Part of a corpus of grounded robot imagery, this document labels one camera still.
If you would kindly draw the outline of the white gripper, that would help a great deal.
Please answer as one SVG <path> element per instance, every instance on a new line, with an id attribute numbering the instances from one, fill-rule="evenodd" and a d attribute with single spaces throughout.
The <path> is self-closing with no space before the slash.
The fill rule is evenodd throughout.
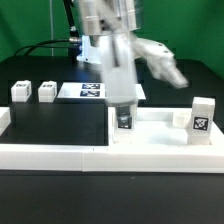
<path id="1" fill-rule="evenodd" d="M 101 36 L 99 39 L 101 79 L 105 84 L 106 102 L 110 106 L 137 103 L 135 59 L 143 57 L 152 76 L 175 88 L 188 86 L 177 69 L 174 54 L 162 43 L 124 34 Z"/>

